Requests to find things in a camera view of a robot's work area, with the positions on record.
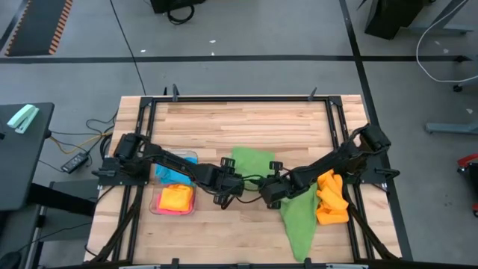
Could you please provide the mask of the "mint green stapler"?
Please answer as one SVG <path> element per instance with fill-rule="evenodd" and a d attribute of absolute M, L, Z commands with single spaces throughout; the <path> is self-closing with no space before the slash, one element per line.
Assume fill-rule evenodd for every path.
<path fill-rule="evenodd" d="M 39 111 L 40 109 L 34 105 L 24 105 L 9 119 L 7 126 L 18 134 L 24 134 Z"/>

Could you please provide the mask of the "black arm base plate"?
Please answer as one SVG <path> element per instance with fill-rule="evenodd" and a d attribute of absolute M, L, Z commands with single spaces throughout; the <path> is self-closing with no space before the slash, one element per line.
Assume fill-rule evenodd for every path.
<path fill-rule="evenodd" d="M 345 165 L 339 166 L 336 170 L 346 184 L 379 184 L 386 183 L 400 175 L 399 170 L 392 169 L 388 156 L 371 156 L 367 163 L 358 166 L 356 170 L 348 170 Z"/>
<path fill-rule="evenodd" d="M 118 158 L 105 158 L 102 166 L 92 174 L 99 178 L 99 185 L 147 185 L 151 164 L 147 161 L 120 160 Z"/>

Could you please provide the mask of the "grey desk frame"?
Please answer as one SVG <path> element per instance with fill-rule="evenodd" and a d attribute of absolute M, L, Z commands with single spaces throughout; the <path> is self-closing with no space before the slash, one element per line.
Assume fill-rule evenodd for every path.
<path fill-rule="evenodd" d="M 406 29 L 416 34 L 466 35 L 474 32 L 474 28 L 466 25 L 451 24 L 453 17 L 469 0 L 450 0 L 449 4 L 437 15 L 429 25 L 411 25 Z"/>

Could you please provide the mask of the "black box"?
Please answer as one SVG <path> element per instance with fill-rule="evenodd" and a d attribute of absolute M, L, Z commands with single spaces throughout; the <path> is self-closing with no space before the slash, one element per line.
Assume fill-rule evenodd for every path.
<path fill-rule="evenodd" d="M 149 0 L 154 13 L 166 13 L 183 7 L 202 4 L 206 0 Z"/>

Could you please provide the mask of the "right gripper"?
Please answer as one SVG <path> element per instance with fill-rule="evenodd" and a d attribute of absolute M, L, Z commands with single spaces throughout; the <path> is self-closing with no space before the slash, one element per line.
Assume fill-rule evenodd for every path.
<path fill-rule="evenodd" d="M 269 209 L 280 209 L 281 200 L 290 197 L 294 187 L 282 162 L 271 161 L 269 168 L 273 172 L 261 181 L 260 195 Z"/>

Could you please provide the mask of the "red cart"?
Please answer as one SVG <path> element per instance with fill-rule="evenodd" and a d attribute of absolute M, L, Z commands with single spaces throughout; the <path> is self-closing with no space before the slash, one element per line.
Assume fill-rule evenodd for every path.
<path fill-rule="evenodd" d="M 472 191 L 476 194 L 477 201 L 471 206 L 475 218 L 478 218 L 478 153 L 474 153 L 457 161 L 457 172 L 464 176 L 471 184 Z"/>

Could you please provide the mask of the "black orange-edged floor mat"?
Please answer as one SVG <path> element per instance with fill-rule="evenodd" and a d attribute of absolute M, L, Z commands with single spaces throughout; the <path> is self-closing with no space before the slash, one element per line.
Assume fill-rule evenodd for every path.
<path fill-rule="evenodd" d="M 72 11 L 73 0 L 25 0 L 10 32 L 7 57 L 54 55 Z"/>

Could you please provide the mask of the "black table crossbeam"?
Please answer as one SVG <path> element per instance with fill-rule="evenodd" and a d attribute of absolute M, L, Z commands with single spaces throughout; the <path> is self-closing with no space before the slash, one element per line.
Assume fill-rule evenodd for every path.
<path fill-rule="evenodd" d="M 96 204 L 84 198 L 75 197 L 36 183 L 32 183 L 27 202 L 92 217 Z"/>

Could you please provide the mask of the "green microfiber towel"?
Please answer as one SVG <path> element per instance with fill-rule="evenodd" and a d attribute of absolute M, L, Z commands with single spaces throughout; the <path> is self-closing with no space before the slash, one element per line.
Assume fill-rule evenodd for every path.
<path fill-rule="evenodd" d="M 232 149 L 232 159 L 235 160 L 236 173 L 249 176 L 248 179 L 273 174 L 273 170 L 270 169 L 270 162 L 275 160 L 273 152 L 236 146 Z"/>
<path fill-rule="evenodd" d="M 304 262 L 311 249 L 317 227 L 319 197 L 317 183 L 293 199 L 284 198 L 279 209 L 291 250 L 297 262 Z"/>

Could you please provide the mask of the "grey desk foot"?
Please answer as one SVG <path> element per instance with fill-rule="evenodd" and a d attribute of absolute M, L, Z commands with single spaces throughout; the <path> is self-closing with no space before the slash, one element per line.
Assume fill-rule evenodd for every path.
<path fill-rule="evenodd" d="M 451 133 L 461 135 L 478 135 L 478 122 L 469 124 L 426 123 L 425 129 L 429 133 Z"/>

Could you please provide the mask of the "pink microfiber towel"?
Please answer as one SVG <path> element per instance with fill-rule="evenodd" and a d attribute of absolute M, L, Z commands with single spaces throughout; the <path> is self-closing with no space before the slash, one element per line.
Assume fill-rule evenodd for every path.
<path fill-rule="evenodd" d="M 191 197 L 191 200 L 190 200 L 190 203 L 189 203 L 189 208 L 186 211 L 172 211 L 172 210 L 168 210 L 168 209 L 159 208 L 161 197 L 162 197 L 162 195 L 159 194 L 158 198 L 157 198 L 157 202 L 156 202 L 156 205 L 157 205 L 156 212 L 158 214 L 178 215 L 179 216 L 179 215 L 188 215 L 188 214 L 191 214 L 194 211 L 195 201 L 196 201 L 196 196 L 195 195 L 193 195 Z"/>

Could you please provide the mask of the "black side table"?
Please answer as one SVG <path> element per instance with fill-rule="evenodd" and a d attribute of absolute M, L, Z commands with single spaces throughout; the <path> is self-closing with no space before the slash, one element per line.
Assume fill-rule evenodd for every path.
<path fill-rule="evenodd" d="M 37 162 L 46 139 L 55 105 L 40 102 L 36 117 L 25 133 L 7 125 L 23 104 L 0 105 L 0 211 L 16 211 L 26 204 Z"/>

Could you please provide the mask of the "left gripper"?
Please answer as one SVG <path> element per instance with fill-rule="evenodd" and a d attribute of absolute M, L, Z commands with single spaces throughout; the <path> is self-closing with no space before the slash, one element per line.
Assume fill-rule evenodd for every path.
<path fill-rule="evenodd" d="M 213 169 L 211 178 L 214 204 L 230 205 L 234 198 L 242 196 L 245 183 L 242 175 L 235 172 L 234 159 L 221 158 L 220 166 Z"/>

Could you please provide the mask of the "orange microfiber towel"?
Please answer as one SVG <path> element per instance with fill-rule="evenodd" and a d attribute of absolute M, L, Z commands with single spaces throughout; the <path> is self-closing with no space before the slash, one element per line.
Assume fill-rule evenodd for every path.
<path fill-rule="evenodd" d="M 193 199 L 193 187 L 189 185 L 168 185 L 161 191 L 158 209 L 167 211 L 188 211 Z"/>
<path fill-rule="evenodd" d="M 320 199 L 316 217 L 320 225 L 347 223 L 349 203 L 343 198 L 343 179 L 330 170 L 317 177 L 316 195 Z"/>

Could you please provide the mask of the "black cabinet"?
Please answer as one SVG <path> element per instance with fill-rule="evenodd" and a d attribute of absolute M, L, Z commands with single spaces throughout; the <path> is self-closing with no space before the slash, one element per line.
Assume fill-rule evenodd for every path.
<path fill-rule="evenodd" d="M 436 0 L 362 0 L 371 1 L 364 32 L 392 40 L 401 28 L 409 27 L 424 7 Z"/>

